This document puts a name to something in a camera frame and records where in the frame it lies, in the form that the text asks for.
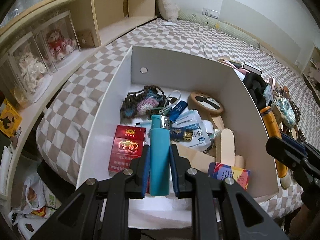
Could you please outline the floral round pouch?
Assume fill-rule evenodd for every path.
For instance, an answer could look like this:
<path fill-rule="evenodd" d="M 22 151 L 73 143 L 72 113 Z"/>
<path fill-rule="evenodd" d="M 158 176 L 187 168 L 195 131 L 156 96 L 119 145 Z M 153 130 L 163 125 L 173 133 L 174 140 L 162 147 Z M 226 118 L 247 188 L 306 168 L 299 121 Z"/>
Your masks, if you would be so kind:
<path fill-rule="evenodd" d="M 281 97 L 276 100 L 276 106 L 284 116 L 284 124 L 289 128 L 293 128 L 296 124 L 296 116 L 290 101 L 287 98 Z"/>

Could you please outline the colourful card box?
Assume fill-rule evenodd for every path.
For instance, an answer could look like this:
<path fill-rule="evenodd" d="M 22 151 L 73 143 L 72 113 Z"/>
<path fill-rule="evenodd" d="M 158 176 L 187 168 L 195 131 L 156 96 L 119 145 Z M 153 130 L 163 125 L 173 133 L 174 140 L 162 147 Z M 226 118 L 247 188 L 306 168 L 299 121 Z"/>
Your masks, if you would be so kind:
<path fill-rule="evenodd" d="M 208 176 L 217 180 L 233 178 L 245 190 L 248 188 L 250 170 L 229 166 L 222 163 L 210 163 Z"/>

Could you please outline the white headboard panel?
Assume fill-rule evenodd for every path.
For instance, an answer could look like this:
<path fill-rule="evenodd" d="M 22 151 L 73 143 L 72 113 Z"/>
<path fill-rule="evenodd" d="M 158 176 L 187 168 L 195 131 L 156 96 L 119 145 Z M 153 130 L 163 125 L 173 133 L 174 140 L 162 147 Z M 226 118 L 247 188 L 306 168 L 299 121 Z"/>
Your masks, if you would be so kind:
<path fill-rule="evenodd" d="M 236 1 L 222 0 L 219 21 L 252 35 L 263 47 L 294 64 L 300 47 L 280 27 L 261 13 Z"/>

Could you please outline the red cigarette pack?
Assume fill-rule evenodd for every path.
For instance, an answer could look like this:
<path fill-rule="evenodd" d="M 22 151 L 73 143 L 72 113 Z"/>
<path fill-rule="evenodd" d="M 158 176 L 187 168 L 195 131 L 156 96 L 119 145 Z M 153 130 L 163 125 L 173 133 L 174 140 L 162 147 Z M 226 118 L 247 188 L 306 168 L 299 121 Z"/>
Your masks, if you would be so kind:
<path fill-rule="evenodd" d="M 110 172 L 129 168 L 131 161 L 142 155 L 145 134 L 144 127 L 117 126 L 108 165 Z"/>

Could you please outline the red doll display case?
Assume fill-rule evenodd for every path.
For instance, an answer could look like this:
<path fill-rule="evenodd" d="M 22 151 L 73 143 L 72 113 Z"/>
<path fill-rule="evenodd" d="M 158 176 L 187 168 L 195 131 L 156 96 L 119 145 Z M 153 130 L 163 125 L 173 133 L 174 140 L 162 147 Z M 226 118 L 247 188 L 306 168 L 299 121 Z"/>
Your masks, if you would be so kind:
<path fill-rule="evenodd" d="M 79 42 L 68 10 L 38 26 L 33 35 L 44 62 L 52 73 L 80 55 Z"/>

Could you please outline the checkered bed blanket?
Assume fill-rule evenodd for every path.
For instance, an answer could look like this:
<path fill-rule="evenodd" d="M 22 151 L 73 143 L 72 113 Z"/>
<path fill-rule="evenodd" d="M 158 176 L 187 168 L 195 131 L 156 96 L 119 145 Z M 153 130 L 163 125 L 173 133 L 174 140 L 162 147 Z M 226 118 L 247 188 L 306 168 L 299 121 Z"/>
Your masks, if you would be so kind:
<path fill-rule="evenodd" d="M 289 88 L 300 109 L 298 127 L 308 143 L 319 147 L 319 105 L 303 78 L 275 57 L 227 34 L 188 21 L 173 26 L 157 19 L 100 48 L 64 84 L 36 130 L 37 148 L 48 166 L 75 184 L 94 117 L 117 67 L 134 45 L 171 49 L 217 60 L 250 63 L 265 80 L 274 77 Z"/>

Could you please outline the orange yellow lighter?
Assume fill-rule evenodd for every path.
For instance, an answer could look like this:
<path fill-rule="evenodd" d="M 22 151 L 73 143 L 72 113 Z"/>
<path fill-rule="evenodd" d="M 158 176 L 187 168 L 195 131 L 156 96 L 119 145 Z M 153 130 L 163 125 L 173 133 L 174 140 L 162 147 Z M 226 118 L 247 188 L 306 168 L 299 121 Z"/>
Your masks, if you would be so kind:
<path fill-rule="evenodd" d="M 260 114 L 262 116 L 264 125 L 266 127 L 266 130 L 268 132 L 268 136 L 271 137 L 278 137 L 281 138 L 280 130 L 276 121 L 276 118 L 274 116 L 274 113 L 271 109 L 270 106 L 266 106 L 262 110 L 260 110 Z M 288 168 L 279 162 L 277 159 L 275 160 L 276 162 L 276 168 L 277 168 L 277 173 L 278 173 L 278 178 L 280 180 L 283 180 L 287 177 L 287 171 Z"/>

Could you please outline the wall power socket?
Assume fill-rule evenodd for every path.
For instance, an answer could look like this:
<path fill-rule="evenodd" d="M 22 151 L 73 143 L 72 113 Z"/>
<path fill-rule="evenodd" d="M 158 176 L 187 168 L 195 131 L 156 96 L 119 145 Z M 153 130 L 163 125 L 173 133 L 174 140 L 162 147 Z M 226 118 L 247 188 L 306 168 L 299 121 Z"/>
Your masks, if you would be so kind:
<path fill-rule="evenodd" d="M 212 10 L 212 9 L 203 8 L 202 9 L 202 14 L 204 16 L 208 16 L 208 17 L 211 17 L 211 18 L 218 19 L 219 15 L 220 15 L 220 12 L 216 11 L 216 10 Z"/>

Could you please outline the small brown cardboard box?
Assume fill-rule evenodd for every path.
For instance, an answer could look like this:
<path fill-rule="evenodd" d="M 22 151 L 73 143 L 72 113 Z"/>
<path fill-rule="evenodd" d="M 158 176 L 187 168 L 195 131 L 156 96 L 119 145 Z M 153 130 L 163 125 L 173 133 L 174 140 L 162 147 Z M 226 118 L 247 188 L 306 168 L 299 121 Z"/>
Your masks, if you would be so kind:
<path fill-rule="evenodd" d="M 76 36 L 78 38 L 80 48 L 94 48 L 94 40 L 89 30 L 77 31 Z"/>

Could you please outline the teal lighter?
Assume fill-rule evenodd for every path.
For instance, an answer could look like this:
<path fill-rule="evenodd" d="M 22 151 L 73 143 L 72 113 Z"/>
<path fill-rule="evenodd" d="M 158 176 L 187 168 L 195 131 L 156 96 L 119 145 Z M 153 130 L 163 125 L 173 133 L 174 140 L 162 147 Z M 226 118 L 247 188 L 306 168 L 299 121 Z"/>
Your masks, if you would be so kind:
<path fill-rule="evenodd" d="M 169 119 L 163 115 L 151 116 L 150 129 L 150 195 L 169 194 Z"/>

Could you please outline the tan cardboard piece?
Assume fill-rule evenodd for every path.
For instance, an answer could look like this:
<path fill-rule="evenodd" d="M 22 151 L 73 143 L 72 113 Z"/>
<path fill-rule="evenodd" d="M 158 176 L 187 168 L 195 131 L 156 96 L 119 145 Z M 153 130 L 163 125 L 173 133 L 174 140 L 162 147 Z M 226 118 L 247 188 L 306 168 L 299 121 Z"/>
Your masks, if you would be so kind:
<path fill-rule="evenodd" d="M 209 165 L 216 162 L 215 157 L 206 155 L 195 149 L 188 148 L 180 143 L 173 142 L 172 145 L 177 147 L 179 156 L 185 159 L 182 161 L 182 163 L 186 170 L 189 168 L 194 168 L 203 173 L 208 173 Z"/>

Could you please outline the blue usb stick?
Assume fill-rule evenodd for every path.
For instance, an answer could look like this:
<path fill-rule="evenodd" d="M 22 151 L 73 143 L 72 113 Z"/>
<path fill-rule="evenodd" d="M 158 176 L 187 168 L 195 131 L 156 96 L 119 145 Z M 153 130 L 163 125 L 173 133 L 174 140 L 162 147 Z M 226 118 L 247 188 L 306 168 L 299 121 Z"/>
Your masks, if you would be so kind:
<path fill-rule="evenodd" d="M 180 116 L 180 114 L 187 108 L 188 103 L 181 100 L 179 101 L 179 103 L 173 107 L 169 113 L 168 113 L 168 118 L 171 122 L 175 122 L 178 117 Z"/>

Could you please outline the round panda mirror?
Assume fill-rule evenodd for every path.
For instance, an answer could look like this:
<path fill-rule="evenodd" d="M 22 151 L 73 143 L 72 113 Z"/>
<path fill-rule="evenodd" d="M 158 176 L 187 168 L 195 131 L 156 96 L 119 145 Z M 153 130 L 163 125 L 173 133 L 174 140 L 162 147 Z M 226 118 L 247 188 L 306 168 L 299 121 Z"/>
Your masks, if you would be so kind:
<path fill-rule="evenodd" d="M 222 103 L 218 102 L 212 96 L 202 92 L 191 92 L 189 99 L 197 109 L 207 111 L 210 115 L 218 116 L 224 111 Z"/>

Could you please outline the white storage box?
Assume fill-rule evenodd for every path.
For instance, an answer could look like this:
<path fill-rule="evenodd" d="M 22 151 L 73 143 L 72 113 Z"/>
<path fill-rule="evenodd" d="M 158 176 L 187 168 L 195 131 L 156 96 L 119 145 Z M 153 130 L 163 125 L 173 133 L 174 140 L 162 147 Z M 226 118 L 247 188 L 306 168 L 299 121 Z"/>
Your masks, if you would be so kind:
<path fill-rule="evenodd" d="M 218 162 L 242 156 L 249 175 L 237 177 L 259 203 L 278 193 L 274 159 L 267 154 L 263 120 L 235 70 L 225 64 L 151 47 L 132 46 L 98 108 L 77 185 L 105 180 L 128 168 L 144 145 L 170 142 L 181 155 L 209 147 Z"/>

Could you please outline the yellow cartoon box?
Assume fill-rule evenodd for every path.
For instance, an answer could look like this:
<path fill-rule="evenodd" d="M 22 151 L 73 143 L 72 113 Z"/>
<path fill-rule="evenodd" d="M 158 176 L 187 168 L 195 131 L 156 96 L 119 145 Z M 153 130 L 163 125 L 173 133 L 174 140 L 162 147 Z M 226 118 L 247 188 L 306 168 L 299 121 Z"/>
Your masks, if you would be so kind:
<path fill-rule="evenodd" d="M 20 126 L 22 117 L 16 109 L 10 104 L 7 99 L 4 99 L 1 104 L 1 118 L 0 118 L 1 132 L 7 137 L 13 137 Z"/>

